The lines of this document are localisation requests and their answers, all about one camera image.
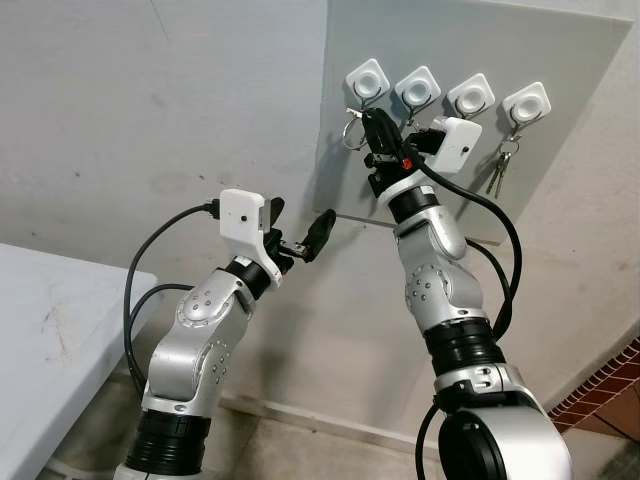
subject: robotic arm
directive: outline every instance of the robotic arm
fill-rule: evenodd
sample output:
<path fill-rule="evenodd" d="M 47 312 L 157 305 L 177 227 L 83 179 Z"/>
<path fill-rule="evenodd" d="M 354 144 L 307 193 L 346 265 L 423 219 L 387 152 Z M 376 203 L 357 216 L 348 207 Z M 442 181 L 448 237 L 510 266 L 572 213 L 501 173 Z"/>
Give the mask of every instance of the robotic arm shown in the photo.
<path fill-rule="evenodd" d="M 315 259 L 336 219 L 328 210 L 302 242 L 288 243 L 272 228 L 282 199 L 225 190 L 214 202 L 211 210 L 220 220 L 231 262 L 178 304 L 173 326 L 153 352 L 137 435 L 116 480 L 200 478 L 211 410 L 257 300 L 279 288 L 294 257 Z"/>
<path fill-rule="evenodd" d="M 457 172 L 482 128 L 439 117 L 405 141 L 383 110 L 365 110 L 362 122 L 371 147 L 365 165 L 375 169 L 369 184 L 397 223 L 405 300 L 432 357 L 435 405 L 447 415 L 438 438 L 447 479 L 570 480 L 564 441 L 506 363 L 482 309 L 482 289 L 460 264 L 465 238 L 418 168 L 425 162 L 445 176 Z M 421 464 L 421 442 L 416 458 Z"/>

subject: silver arm segment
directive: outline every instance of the silver arm segment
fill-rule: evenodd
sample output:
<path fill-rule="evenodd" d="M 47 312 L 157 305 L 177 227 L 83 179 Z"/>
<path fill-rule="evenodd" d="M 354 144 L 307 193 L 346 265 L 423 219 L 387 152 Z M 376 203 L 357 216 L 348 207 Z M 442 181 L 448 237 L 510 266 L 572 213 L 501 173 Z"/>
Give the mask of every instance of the silver arm segment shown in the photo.
<path fill-rule="evenodd" d="M 421 188 L 433 194 L 430 187 Z M 480 284 L 459 263 L 467 244 L 447 207 L 422 210 L 394 234 L 406 275 L 405 299 L 421 333 L 443 321 L 487 318 Z"/>
<path fill-rule="evenodd" d="M 151 357 L 142 408 L 208 417 L 254 308 L 249 288 L 224 270 L 185 295 Z"/>

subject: key hook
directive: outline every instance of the key hook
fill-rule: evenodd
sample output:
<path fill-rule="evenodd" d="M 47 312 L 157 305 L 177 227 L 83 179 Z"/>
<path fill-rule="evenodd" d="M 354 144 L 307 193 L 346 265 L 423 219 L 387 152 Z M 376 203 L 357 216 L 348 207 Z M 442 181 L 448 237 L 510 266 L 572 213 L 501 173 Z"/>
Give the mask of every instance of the key hook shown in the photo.
<path fill-rule="evenodd" d="M 540 117 L 542 116 L 542 111 L 538 112 L 538 114 L 533 117 L 531 120 L 527 120 L 526 122 L 519 122 L 518 120 L 516 120 L 516 118 L 513 116 L 513 111 L 516 108 L 515 104 L 511 106 L 511 108 L 509 109 L 509 117 L 511 117 L 511 120 L 513 121 L 513 123 L 515 124 L 515 127 L 513 127 L 513 130 L 511 131 L 511 135 L 509 136 L 509 138 L 514 138 L 518 132 L 520 132 L 520 130 L 522 130 L 525 127 L 528 127 L 529 125 L 531 125 L 533 122 L 536 122 L 538 120 L 540 120 Z"/>
<path fill-rule="evenodd" d="M 460 101 L 460 97 L 457 97 L 456 101 L 453 102 L 453 106 L 455 107 L 456 111 L 460 114 L 460 118 L 462 118 L 463 120 L 471 120 L 473 117 L 475 117 L 480 112 L 482 112 L 484 110 L 484 107 L 487 106 L 487 102 L 482 102 L 482 105 L 480 105 L 480 108 L 478 108 L 477 110 L 469 113 L 464 113 L 462 110 L 460 110 L 460 104 L 458 103 L 459 101 Z"/>
<path fill-rule="evenodd" d="M 350 113 L 352 115 L 352 118 L 347 122 L 347 124 L 344 126 L 344 129 L 342 130 L 342 144 L 349 150 L 360 150 L 362 147 L 364 147 L 367 144 L 366 136 L 365 135 L 362 136 L 362 138 L 360 139 L 360 143 L 358 145 L 350 145 L 349 142 L 347 141 L 347 135 L 351 131 L 351 128 L 356 123 L 356 121 L 359 118 L 362 118 L 362 112 L 367 107 L 367 105 L 370 105 L 375 101 L 376 98 L 378 98 L 378 95 L 380 95 L 380 92 L 382 91 L 382 86 L 378 87 L 378 91 L 375 93 L 374 96 L 367 97 L 367 98 L 363 97 L 358 93 L 358 91 L 356 90 L 356 82 L 353 82 L 353 84 L 351 85 L 351 90 L 353 91 L 353 94 L 356 97 L 358 97 L 358 99 L 360 100 L 360 112 L 358 112 L 359 113 L 358 114 L 358 113 L 355 113 L 356 110 L 353 110 L 352 108 L 347 108 L 347 113 Z"/>
<path fill-rule="evenodd" d="M 409 116 L 407 117 L 407 120 L 405 121 L 405 125 L 407 127 L 411 127 L 413 126 L 413 128 L 415 129 L 416 132 L 420 131 L 420 125 L 418 125 L 418 122 L 416 122 L 413 117 L 415 117 L 418 113 L 420 113 L 422 110 L 424 110 L 425 108 L 427 108 L 427 106 L 429 105 L 429 102 L 431 101 L 431 97 L 432 95 L 429 94 L 429 97 L 422 102 L 420 105 L 410 105 L 409 102 L 407 102 L 407 99 L 405 98 L 404 94 L 405 94 L 406 90 L 402 91 L 402 95 L 400 95 L 400 98 L 402 99 L 402 103 L 404 103 L 404 105 L 409 109 Z"/>

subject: wall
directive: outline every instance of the wall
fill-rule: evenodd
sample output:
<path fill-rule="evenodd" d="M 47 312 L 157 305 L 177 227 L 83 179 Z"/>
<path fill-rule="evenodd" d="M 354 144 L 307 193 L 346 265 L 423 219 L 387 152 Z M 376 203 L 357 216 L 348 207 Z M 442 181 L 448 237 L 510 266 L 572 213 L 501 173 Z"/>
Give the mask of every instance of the wall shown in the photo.
<path fill-rule="evenodd" d="M 565 434 L 564 439 L 571 453 L 574 465 L 573 474 L 576 480 L 635 478 L 631 470 L 626 472 L 628 476 L 605 474 L 610 462 L 615 458 L 637 455 L 637 452 L 633 450 L 634 446 L 630 442 L 609 435 L 585 432 L 579 429 L 570 430 Z"/>
<path fill-rule="evenodd" d="M 632 1 L 529 3 L 638 18 Z M 0 241 L 126 266 L 162 221 L 227 187 L 284 197 L 280 227 L 301 238 L 325 17 L 322 0 L 2 2 Z M 526 266 L 503 347 L 549 406 L 637 321 L 637 59 L 634 27 L 518 222 Z M 509 264 L 508 246 L 494 252 Z M 226 261 L 202 216 L 142 268 L 198 282 Z M 470 267 L 494 315 L 499 285 L 473 253 Z M 433 374 L 391 231 L 339 220 L 287 280 L 261 300 L 229 388 L 415 435 Z"/>

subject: brick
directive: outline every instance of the brick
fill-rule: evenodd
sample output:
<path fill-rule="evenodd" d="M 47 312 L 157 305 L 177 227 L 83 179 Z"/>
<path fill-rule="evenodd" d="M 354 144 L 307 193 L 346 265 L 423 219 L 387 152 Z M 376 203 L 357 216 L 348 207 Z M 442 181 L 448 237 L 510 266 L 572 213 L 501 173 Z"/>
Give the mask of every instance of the brick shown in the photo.
<path fill-rule="evenodd" d="M 636 380 L 637 378 L 640 378 L 640 365 L 627 363 L 625 366 L 620 367 L 615 372 L 613 372 L 611 376 L 616 378 Z"/>
<path fill-rule="evenodd" d="M 624 390 L 625 388 L 627 388 L 632 383 L 633 383 L 632 380 L 609 377 L 600 385 L 598 385 L 597 390 L 600 390 L 603 392 L 618 393 Z"/>
<path fill-rule="evenodd" d="M 571 408 L 567 410 L 567 412 L 578 413 L 580 415 L 589 415 L 590 413 L 595 412 L 598 408 L 600 408 L 600 405 L 594 405 L 593 403 L 578 402 L 572 405 Z"/>
<path fill-rule="evenodd" d="M 556 417 L 556 422 L 568 423 L 569 425 L 575 425 L 580 420 L 584 419 L 584 415 L 578 415 L 576 413 L 565 412 L 562 415 Z"/>
<path fill-rule="evenodd" d="M 607 375 L 611 375 L 613 372 L 616 371 L 615 367 L 607 364 L 604 367 L 602 367 L 601 369 L 604 373 L 606 373 Z"/>
<path fill-rule="evenodd" d="M 597 405 L 603 405 L 613 398 L 615 394 L 610 392 L 601 392 L 593 390 L 582 397 L 582 402 L 595 403 Z"/>
<path fill-rule="evenodd" d="M 560 433 L 566 432 L 573 426 L 573 425 L 567 425 L 566 423 L 559 423 L 559 422 L 553 422 L 553 424 L 555 425 L 556 429 Z"/>

